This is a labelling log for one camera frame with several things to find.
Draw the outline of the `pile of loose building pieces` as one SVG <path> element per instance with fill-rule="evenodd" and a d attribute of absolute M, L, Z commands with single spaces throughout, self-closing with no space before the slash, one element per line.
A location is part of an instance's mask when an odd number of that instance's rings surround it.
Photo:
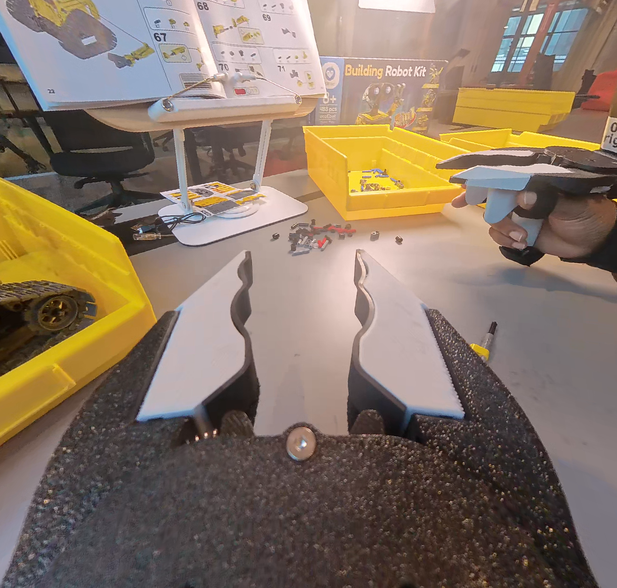
<path fill-rule="evenodd" d="M 324 251 L 336 239 L 351 238 L 356 233 L 357 230 L 350 223 L 318 225 L 316 220 L 309 223 L 295 222 L 288 234 L 289 253 L 305 255 L 312 251 Z"/>

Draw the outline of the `grey desk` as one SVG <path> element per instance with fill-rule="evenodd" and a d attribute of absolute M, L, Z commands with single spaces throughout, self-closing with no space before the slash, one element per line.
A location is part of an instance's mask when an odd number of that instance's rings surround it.
<path fill-rule="evenodd" d="M 468 343 L 498 329 L 490 366 L 528 415 L 559 474 L 598 584 L 616 587 L 616 281 L 551 256 L 505 260 L 479 207 L 352 222 L 355 236 L 293 256 L 291 222 L 204 247 L 132 255 L 154 313 L 179 306 L 242 250 L 252 253 L 256 432 L 309 422 L 346 431 L 354 255 L 365 249 Z M 372 231 L 381 235 L 371 241 Z M 272 241 L 272 234 L 279 240 Z M 403 237 L 401 245 L 395 237 Z"/>

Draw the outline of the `yellow printed leaflet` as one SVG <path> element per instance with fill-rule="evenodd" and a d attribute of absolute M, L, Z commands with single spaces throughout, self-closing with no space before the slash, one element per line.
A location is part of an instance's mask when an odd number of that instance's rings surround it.
<path fill-rule="evenodd" d="M 237 188 L 221 182 L 188 187 L 188 199 L 192 206 L 212 214 L 263 198 L 266 198 L 265 194 L 251 188 Z"/>

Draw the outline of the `paned window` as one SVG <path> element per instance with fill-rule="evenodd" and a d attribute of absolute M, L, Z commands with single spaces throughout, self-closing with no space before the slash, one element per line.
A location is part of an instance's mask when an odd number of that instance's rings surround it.
<path fill-rule="evenodd" d="M 521 72 L 529 50 L 541 23 L 544 9 L 539 13 L 513 11 L 504 28 L 498 52 L 492 64 L 491 74 L 518 74 Z M 560 6 L 554 13 L 540 54 L 553 56 L 553 71 L 558 72 L 567 60 L 589 9 L 578 7 L 575 1 Z"/>

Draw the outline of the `person's right hand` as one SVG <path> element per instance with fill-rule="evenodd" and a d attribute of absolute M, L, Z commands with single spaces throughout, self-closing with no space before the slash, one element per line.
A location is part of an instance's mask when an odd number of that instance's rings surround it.
<path fill-rule="evenodd" d="M 535 192 L 518 193 L 517 205 L 532 209 Z M 581 258 L 595 251 L 616 223 L 616 203 L 602 194 L 587 197 L 559 195 L 553 212 L 544 220 L 534 246 L 541 252 L 568 259 Z M 523 250 L 527 232 L 510 216 L 489 225 L 489 235 L 498 245 Z"/>

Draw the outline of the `yellow tracked toy vehicle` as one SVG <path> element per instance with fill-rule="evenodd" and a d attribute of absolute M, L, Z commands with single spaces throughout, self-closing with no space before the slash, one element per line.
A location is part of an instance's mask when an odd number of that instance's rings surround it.
<path fill-rule="evenodd" d="M 1 375 L 92 324 L 95 297 L 52 281 L 1 284 Z"/>

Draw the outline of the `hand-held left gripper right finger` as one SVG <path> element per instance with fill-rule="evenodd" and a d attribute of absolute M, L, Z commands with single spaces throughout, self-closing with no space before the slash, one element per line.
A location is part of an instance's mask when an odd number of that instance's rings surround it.
<path fill-rule="evenodd" d="M 355 253 L 353 281 L 361 328 L 348 376 L 349 430 L 368 410 L 393 436 L 405 435 L 416 416 L 462 421 L 465 409 L 427 306 L 362 249 Z"/>

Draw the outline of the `yellow bin with small pieces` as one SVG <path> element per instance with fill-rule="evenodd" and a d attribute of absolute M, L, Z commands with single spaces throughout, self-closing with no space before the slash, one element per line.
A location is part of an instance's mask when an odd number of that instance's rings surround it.
<path fill-rule="evenodd" d="M 436 163 L 462 149 L 387 125 L 306 126 L 308 174 L 344 220 L 439 213 L 460 192 Z M 385 169 L 405 189 L 351 194 L 348 170 Z"/>

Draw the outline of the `robot kit cardboard box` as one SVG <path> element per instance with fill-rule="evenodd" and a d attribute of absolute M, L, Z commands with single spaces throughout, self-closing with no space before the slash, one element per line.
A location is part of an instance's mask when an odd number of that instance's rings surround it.
<path fill-rule="evenodd" d="M 326 95 L 314 126 L 387 125 L 426 135 L 446 60 L 320 57 Z"/>

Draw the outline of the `yellow bin with toy vehicle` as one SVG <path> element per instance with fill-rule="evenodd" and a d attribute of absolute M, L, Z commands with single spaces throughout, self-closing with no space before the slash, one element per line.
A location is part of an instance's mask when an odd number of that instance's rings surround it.
<path fill-rule="evenodd" d="M 124 358 L 157 321 L 118 237 L 1 180 L 1 281 L 90 293 L 94 321 L 1 376 L 1 444 Z"/>

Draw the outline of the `red plastic container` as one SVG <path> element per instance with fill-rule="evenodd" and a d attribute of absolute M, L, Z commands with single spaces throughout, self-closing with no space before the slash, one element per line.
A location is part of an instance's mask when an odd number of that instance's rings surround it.
<path fill-rule="evenodd" d="M 616 92 L 616 70 L 598 74 L 592 83 L 589 94 L 598 96 L 585 102 L 584 108 L 590 111 L 608 112 Z"/>

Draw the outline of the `white round disc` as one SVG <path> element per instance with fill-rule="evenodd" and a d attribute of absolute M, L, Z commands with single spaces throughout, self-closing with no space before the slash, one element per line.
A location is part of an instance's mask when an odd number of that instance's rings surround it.
<path fill-rule="evenodd" d="M 226 211 L 215 214 L 218 219 L 239 219 L 249 217 L 257 213 L 260 209 L 258 201 L 249 201 L 242 205 L 234 206 Z"/>

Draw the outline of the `open instruction booklet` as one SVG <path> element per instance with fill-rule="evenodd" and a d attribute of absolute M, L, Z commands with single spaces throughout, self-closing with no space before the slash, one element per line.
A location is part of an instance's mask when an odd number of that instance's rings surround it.
<path fill-rule="evenodd" d="M 44 111 L 326 91 L 307 0 L 1 0 Z"/>

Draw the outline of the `empty yellow plastic bin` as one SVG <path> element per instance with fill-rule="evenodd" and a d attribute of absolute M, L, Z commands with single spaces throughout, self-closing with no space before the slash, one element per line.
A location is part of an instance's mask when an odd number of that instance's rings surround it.
<path fill-rule="evenodd" d="M 544 133 L 568 117 L 575 96 L 573 91 L 460 88 L 452 122 Z"/>
<path fill-rule="evenodd" d="M 440 139 L 462 149 L 459 155 L 505 147 L 543 147 L 551 154 L 551 163 L 536 164 L 575 167 L 591 172 L 612 169 L 616 165 L 615 158 L 600 151 L 598 143 L 529 131 L 516 135 L 511 129 L 487 129 L 442 134 Z"/>

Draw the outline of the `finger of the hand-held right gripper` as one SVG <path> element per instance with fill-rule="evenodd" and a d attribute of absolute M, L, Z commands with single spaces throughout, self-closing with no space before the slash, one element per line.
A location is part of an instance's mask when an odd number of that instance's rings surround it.
<path fill-rule="evenodd" d="M 479 165 L 468 168 L 450 177 L 452 184 L 465 185 L 467 192 L 473 190 L 523 191 L 532 176 L 534 164 L 530 165 Z"/>
<path fill-rule="evenodd" d="M 545 148 L 505 147 L 487 151 L 468 152 L 436 163 L 440 170 L 466 170 L 477 166 L 529 166 L 551 163 L 551 154 Z"/>

